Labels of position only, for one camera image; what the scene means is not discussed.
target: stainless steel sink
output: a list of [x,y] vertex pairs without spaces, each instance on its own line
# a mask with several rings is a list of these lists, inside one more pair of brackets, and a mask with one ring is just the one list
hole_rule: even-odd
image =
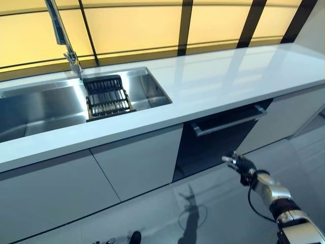
[[[121,76],[130,103],[137,111],[172,102],[146,67],[103,75]],[[79,79],[0,90],[0,142],[85,123],[86,95]]]

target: black vertical stripe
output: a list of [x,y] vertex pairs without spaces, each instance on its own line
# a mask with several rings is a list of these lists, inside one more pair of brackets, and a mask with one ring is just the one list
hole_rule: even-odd
[[98,61],[95,46],[94,46],[92,38],[91,38],[91,34],[90,34],[90,30],[89,30],[89,26],[88,26],[86,14],[85,14],[85,10],[83,8],[83,4],[82,4],[81,0],[78,0],[78,1],[79,1],[79,5],[80,5],[80,10],[81,10],[81,13],[82,13],[83,21],[85,22],[85,26],[86,26],[88,38],[89,38],[89,41],[90,41],[91,49],[92,49],[92,52],[93,52],[93,56],[95,58],[96,65],[99,66],[100,63]]
[[253,0],[240,35],[237,48],[248,47],[267,0]]
[[177,56],[186,54],[186,46],[189,32],[189,24],[191,21],[193,0],[183,0],[181,23],[179,28],[178,51]]
[[302,0],[281,40],[281,43],[290,43],[295,41],[316,3],[317,0]]

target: wall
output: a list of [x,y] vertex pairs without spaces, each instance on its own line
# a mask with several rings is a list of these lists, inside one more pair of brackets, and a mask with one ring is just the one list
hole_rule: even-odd
[[295,43],[324,54],[325,0],[318,0]]
[[[279,44],[302,3],[55,1],[82,68]],[[44,0],[0,1],[0,33],[0,81],[70,69]]]

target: white countertop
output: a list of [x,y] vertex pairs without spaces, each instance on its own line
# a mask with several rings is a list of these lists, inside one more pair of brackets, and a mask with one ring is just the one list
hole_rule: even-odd
[[[0,172],[324,84],[324,56],[296,44],[240,48],[86,69],[146,66],[173,103],[0,143]],[[0,83],[2,90],[65,78]]]

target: black cable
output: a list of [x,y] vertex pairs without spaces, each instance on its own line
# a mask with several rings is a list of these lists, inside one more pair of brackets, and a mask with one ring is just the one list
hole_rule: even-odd
[[254,185],[254,183],[256,182],[256,179],[252,182],[252,184],[250,184],[250,187],[249,187],[249,190],[248,190],[248,203],[249,203],[249,206],[253,209],[253,211],[257,214],[257,215],[259,215],[260,217],[262,217],[263,219],[266,219],[266,220],[268,220],[268,221],[271,221],[271,222],[273,222],[273,223],[276,223],[275,222],[275,220],[273,220],[273,219],[271,219],[271,218],[269,218],[269,217],[266,217],[266,216],[264,216],[264,215],[262,215],[261,213],[259,213],[259,212],[257,212],[257,210],[253,207],[253,205],[252,205],[252,203],[251,203],[251,201],[250,201],[250,192],[252,191],[252,187],[253,187],[253,185]]

